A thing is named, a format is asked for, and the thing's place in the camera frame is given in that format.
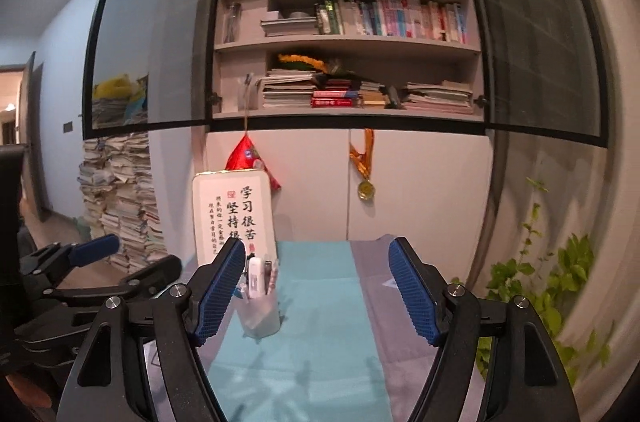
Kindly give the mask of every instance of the blue gripper pad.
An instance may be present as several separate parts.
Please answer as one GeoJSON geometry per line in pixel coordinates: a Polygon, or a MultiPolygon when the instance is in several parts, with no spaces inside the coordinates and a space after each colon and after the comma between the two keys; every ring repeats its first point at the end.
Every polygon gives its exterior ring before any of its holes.
{"type": "Polygon", "coordinates": [[[245,264],[244,244],[240,240],[235,240],[200,301],[198,325],[193,331],[196,346],[202,346],[208,338],[218,332],[245,264]]]}
{"type": "Polygon", "coordinates": [[[72,267],[84,267],[94,261],[114,255],[120,247],[116,235],[106,235],[90,242],[80,243],[69,252],[69,264],[72,267]]]}
{"type": "Polygon", "coordinates": [[[415,331],[433,346],[440,337],[435,322],[436,312],[433,301],[397,240],[389,245],[389,269],[396,280],[415,331]]]}

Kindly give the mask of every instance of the table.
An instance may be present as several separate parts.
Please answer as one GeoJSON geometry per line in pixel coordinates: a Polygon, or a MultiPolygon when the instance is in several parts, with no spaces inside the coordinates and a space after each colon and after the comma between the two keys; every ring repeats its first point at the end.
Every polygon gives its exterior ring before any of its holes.
{"type": "MultiPolygon", "coordinates": [[[[246,337],[230,307],[198,351],[229,422],[406,422],[436,350],[415,333],[389,271],[392,239],[278,244],[280,330],[246,337]]],[[[146,350],[159,421],[171,422],[154,344],[146,350]]],[[[460,420],[476,420],[483,389],[474,371],[460,420]]]]}

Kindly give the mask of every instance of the medal ribbon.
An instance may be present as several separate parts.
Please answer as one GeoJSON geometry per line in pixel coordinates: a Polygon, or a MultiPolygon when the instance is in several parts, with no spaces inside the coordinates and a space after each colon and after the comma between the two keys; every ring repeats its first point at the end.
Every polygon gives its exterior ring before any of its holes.
{"type": "Polygon", "coordinates": [[[353,160],[358,173],[360,173],[364,180],[369,180],[371,177],[371,159],[373,157],[373,141],[374,134],[371,128],[365,128],[364,130],[364,153],[358,153],[358,151],[350,144],[349,157],[353,160]]]}

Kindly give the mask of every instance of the metal screw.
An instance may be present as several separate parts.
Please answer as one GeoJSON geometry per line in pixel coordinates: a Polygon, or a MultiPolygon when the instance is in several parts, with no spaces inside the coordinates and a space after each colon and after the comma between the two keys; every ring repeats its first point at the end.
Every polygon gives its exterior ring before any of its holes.
{"type": "Polygon", "coordinates": [[[449,285],[447,285],[447,293],[449,293],[449,295],[453,297],[460,297],[465,294],[465,288],[458,283],[450,283],[449,285]]]}
{"type": "Polygon", "coordinates": [[[514,296],[513,302],[518,308],[527,308],[529,306],[529,300],[524,296],[514,296]]]}
{"type": "Polygon", "coordinates": [[[120,299],[118,296],[111,296],[110,298],[107,298],[107,301],[104,302],[107,308],[117,308],[120,303],[122,303],[122,299],[120,299]]]}
{"type": "Polygon", "coordinates": [[[169,289],[169,294],[171,294],[173,297],[184,296],[185,294],[187,294],[187,285],[178,283],[177,285],[174,285],[169,289]]]}

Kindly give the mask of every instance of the floor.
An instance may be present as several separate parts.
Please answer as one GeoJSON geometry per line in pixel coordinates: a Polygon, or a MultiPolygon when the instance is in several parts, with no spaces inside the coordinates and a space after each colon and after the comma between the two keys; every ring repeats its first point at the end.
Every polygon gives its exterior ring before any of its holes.
{"type": "MultiPolygon", "coordinates": [[[[80,234],[71,219],[53,213],[45,222],[41,222],[31,212],[25,201],[20,203],[20,212],[38,248],[53,242],[78,243],[81,241],[80,234]]],[[[59,288],[109,287],[116,285],[125,276],[124,272],[102,260],[86,267],[73,269],[59,288]]]]}

